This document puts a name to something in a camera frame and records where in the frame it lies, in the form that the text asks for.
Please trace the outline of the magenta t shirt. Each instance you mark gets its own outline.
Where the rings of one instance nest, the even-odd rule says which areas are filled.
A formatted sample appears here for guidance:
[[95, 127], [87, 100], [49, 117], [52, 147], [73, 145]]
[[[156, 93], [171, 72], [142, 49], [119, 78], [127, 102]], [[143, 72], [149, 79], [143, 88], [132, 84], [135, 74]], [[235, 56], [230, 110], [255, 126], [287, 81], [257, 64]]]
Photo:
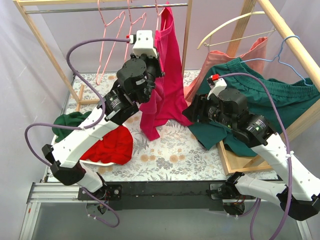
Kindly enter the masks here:
[[160, 30], [155, 32], [155, 47], [164, 76], [155, 80], [155, 89], [149, 102], [140, 105], [142, 112], [140, 129], [149, 141], [160, 138], [157, 127], [168, 120], [175, 120], [182, 126], [192, 123], [183, 115], [188, 107], [184, 98], [182, 63], [175, 32], [172, 9], [166, 7], [161, 16]]

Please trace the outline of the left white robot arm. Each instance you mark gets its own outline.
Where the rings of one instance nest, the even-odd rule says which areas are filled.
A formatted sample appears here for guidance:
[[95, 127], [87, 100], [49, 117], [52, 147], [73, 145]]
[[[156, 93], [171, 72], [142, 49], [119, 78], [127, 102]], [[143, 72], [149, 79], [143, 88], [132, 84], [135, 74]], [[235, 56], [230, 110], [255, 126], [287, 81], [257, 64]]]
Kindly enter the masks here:
[[84, 187], [95, 200], [106, 196], [106, 184], [97, 172], [80, 162], [80, 158], [106, 134], [137, 113], [139, 104], [150, 100], [156, 78], [163, 76], [159, 56], [132, 55], [116, 76], [116, 86], [80, 124], [80, 129], [73, 130], [54, 145], [42, 147], [44, 156], [52, 164], [53, 176], [65, 186]]

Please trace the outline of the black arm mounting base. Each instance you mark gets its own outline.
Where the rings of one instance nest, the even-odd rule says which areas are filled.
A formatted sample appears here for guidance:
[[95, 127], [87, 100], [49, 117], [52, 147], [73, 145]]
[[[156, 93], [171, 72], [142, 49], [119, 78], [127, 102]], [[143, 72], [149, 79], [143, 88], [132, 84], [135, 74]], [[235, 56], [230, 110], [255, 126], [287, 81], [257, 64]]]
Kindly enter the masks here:
[[95, 192], [80, 189], [78, 200], [98, 199], [115, 211], [208, 209], [230, 215], [244, 214], [246, 197], [221, 196], [222, 181], [134, 181], [107, 182]]

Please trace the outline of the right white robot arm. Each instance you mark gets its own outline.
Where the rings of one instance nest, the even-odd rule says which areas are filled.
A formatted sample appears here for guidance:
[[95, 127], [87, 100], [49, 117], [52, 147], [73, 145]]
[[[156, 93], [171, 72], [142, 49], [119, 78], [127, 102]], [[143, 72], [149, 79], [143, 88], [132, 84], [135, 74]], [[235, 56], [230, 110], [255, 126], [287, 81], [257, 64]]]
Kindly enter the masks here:
[[320, 212], [320, 180], [293, 155], [271, 123], [262, 115], [249, 112], [246, 97], [234, 88], [196, 94], [183, 111], [191, 122], [218, 123], [231, 130], [233, 136], [263, 158], [283, 180], [272, 183], [243, 172], [233, 173], [215, 194], [237, 199], [241, 195], [271, 202], [282, 210], [289, 206], [288, 215], [298, 221]]

